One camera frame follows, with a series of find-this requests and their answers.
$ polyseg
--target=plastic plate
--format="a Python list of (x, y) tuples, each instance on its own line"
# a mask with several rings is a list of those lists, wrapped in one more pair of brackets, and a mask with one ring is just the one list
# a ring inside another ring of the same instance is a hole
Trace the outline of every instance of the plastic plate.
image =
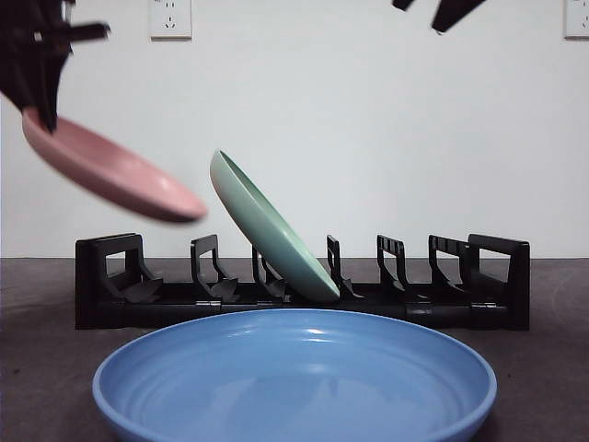
[(113, 203), (171, 222), (193, 221), (206, 214), (202, 201), (166, 172), (74, 122), (58, 117), (51, 134), (37, 110), (26, 108), (22, 128), (45, 161)]
[(440, 332), (321, 309), (155, 331), (109, 356), (93, 383), (124, 442), (467, 441), (496, 390), (489, 364)]
[(219, 150), (211, 161), (211, 181), (243, 234), (289, 285), (314, 301), (339, 299), (338, 287), (303, 240), (243, 170)]

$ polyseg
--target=blue plate rim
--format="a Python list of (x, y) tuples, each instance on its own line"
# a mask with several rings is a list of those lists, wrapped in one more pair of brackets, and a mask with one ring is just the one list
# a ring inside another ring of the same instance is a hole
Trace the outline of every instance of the blue plate rim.
[(495, 377), (495, 372), (493, 371), (491, 365), (487, 362), (487, 360), (484, 357), (482, 357), (479, 354), (479, 352), (477, 352), (473, 348), (469, 347), (465, 343), (461, 343), (458, 339), (453, 338), (452, 336), (449, 336), (449, 335), (442, 333), (440, 331), (430, 329), (427, 327), (423, 327), (419, 324), (415, 324), (412, 322), (407, 322), (405, 320), (397, 320), (394, 318), (388, 318), (385, 316), (374, 315), (371, 313), (362, 313), (362, 312), (347, 311), (347, 310), (337, 310), (337, 309), (333, 309), (333, 308), (289, 308), (289, 309), (269, 308), (269, 309), (265, 309), (265, 310), (238, 311), (238, 312), (233, 312), (233, 313), (224, 313), (222, 315), (208, 316), (206, 318), (198, 318), (196, 320), (187, 320), (187, 321), (184, 321), (184, 322), (181, 322), (178, 324), (164, 327), (159, 330), (151, 331), (148, 334), (145, 334), (144, 336), (140, 336), (138, 338), (135, 338), (135, 339), (131, 340), (130, 342), (126, 343), (125, 345), (119, 347), (117, 350), (115, 350), (110, 355), (108, 355), (102, 361), (102, 363), (100, 363), (100, 365), (98, 366), (98, 368), (94, 374), (94, 377), (92, 379), (92, 395), (94, 396), (94, 400), (95, 400), (98, 408), (106, 415), (106, 417), (108, 419), (110, 419), (114, 424), (123, 428), (125, 431), (128, 431), (130, 433), (138, 435), (139, 437), (143, 437), (145, 439), (151, 440), (152, 442), (178, 442), (174, 439), (171, 439), (167, 436), (160, 435), (154, 431), (151, 431), (151, 430), (135, 423), (134, 421), (121, 415), (119, 412), (117, 412), (114, 408), (112, 408), (110, 406), (108, 401), (102, 395), (102, 392), (100, 391), (100, 386), (99, 386), (100, 377), (102, 375), (102, 372), (104, 371), (105, 367), (109, 364), (109, 362), (111, 360), (113, 360), (114, 358), (116, 358), (120, 353), (126, 351), (126, 349), (128, 349), (134, 345), (138, 345), (142, 340), (153, 339), (154, 336), (157, 336), (160, 333), (167, 332), (168, 330), (177, 329), (180, 327), (188, 327), (189, 325), (191, 325), (192, 323), (197, 322), (197, 321), (214, 320), (214, 319), (218, 319), (219, 317), (232, 316), (232, 315), (251, 315), (251, 314), (256, 314), (256, 313), (267, 315), (267, 314), (277, 314), (280, 312), (306, 312), (306, 311), (310, 311), (310, 312), (314, 312), (314, 313), (326, 312), (326, 313), (337, 313), (337, 314), (341, 314), (341, 315), (350, 315), (350, 316), (374, 317), (379, 320), (390, 320), (393, 322), (397, 322), (397, 323), (402, 324), (403, 326), (406, 326), (409, 328), (415, 328), (415, 329), (420, 330), (422, 332), (430, 333), (438, 338), (447, 339), (451, 343), (455, 344), (462, 351), (472, 355), (473, 357), (475, 357), (475, 359), (477, 359), (479, 361), (479, 363), (483, 366), (483, 368), (485, 369), (485, 372), (487, 373), (487, 377), (488, 377), (489, 384), (490, 384), (489, 390), (487, 391), (487, 395), (485, 396), (483, 401), (479, 404), (479, 406), (477, 408), (475, 408), (473, 411), (471, 411), (469, 414), (467, 414), (465, 417), (463, 417), (459, 421), (457, 421), (457, 422), (453, 423), (452, 425), (449, 425), (449, 426), (447, 426), (447, 427), (445, 427), (435, 433), (428, 435), (426, 438), (420, 440), (419, 442), (435, 442), (435, 441), (439, 441), (439, 440), (444, 440), (447, 437), (453, 436), (457, 433), (460, 433), (463, 430), (466, 430), (471, 425), (475, 424), (479, 419), (484, 417), (489, 412), (489, 410), (491, 409), (491, 406), (495, 402), (495, 398), (497, 396), (497, 378)]

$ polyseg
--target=dish rack handle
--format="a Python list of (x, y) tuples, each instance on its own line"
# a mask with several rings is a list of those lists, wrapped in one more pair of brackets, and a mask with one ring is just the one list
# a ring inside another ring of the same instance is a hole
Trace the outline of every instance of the dish rack handle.
[[(388, 270), (385, 264), (385, 252), (395, 257), (397, 278)], [(392, 287), (396, 290), (410, 291), (410, 284), (407, 280), (407, 270), (405, 266), (405, 245), (403, 241), (385, 237), (384, 235), (376, 236), (376, 261), (380, 268), (380, 284)]]
[(353, 292), (352, 279), (341, 276), (340, 242), (328, 235), (328, 265), (331, 279), (340, 289), (340, 300), (361, 297)]
[[(468, 235), (473, 250), (468, 263), (468, 286), (472, 290), (499, 298), (509, 309), (512, 330), (530, 328), (530, 244), (527, 241), (497, 238), (485, 235)], [(479, 268), (479, 250), (489, 250), (509, 256), (507, 281), (503, 282), (482, 273)]]
[[(192, 282), (199, 295), (209, 299), (221, 298), (225, 302), (236, 301), (237, 278), (230, 278), (219, 262), (219, 242), (216, 235), (193, 239), (191, 241)], [(209, 285), (201, 272), (201, 257), (204, 253), (213, 255), (213, 267), (217, 273), (217, 282)]]

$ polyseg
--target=electrical outlet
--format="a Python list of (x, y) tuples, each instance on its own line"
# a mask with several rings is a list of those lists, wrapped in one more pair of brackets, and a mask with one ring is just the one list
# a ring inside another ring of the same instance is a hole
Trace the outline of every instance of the electrical outlet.
[(150, 0), (152, 40), (192, 38), (191, 0)]
[(565, 0), (564, 38), (589, 39), (589, 0)]

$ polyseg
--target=black dish rack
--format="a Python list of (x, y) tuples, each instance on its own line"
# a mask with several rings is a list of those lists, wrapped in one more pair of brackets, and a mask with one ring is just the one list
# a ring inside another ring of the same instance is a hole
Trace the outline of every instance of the black dish rack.
[[(240, 282), (224, 269), (217, 236), (191, 242), (192, 281), (166, 283), (144, 262), (141, 235), (127, 233), (80, 239), (75, 244), (75, 326), (77, 329), (159, 328), (185, 320), (264, 308), (331, 308), (373, 313), (427, 327), (529, 330), (530, 247), (525, 241), (469, 235), (468, 241), (429, 237), (432, 282), (407, 279), (402, 241), (376, 237), (378, 283), (354, 283), (341, 275), (340, 243), (327, 237), (331, 278), (340, 289), (337, 302), (319, 304), (296, 293), (252, 248), (254, 282)], [(479, 251), (509, 257), (507, 281), (480, 271)], [(440, 270), (437, 252), (458, 258), (461, 284)], [(124, 252), (124, 271), (107, 272), (107, 257)], [(216, 281), (205, 281), (202, 256), (211, 252)], [(386, 255), (395, 258), (389, 270)]]

